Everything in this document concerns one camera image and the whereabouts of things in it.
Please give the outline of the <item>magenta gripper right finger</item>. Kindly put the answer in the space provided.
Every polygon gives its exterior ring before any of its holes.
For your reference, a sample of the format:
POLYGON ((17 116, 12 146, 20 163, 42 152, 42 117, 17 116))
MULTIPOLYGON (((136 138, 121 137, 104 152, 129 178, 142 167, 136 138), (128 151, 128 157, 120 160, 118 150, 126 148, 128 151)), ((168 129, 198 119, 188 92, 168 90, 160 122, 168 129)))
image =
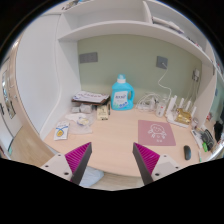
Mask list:
POLYGON ((181 169, 169 155, 159 155, 138 143, 133 144, 133 155, 145 185, 181 169))

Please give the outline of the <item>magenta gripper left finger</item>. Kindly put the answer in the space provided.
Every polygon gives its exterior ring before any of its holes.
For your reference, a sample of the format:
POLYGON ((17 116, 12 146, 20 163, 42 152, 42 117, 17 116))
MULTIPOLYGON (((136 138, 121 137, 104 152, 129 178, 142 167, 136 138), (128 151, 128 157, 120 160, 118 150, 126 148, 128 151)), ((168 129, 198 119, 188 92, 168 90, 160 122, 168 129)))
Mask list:
POLYGON ((86 143, 66 154, 58 153, 41 168, 79 185, 92 154, 92 144, 86 143))

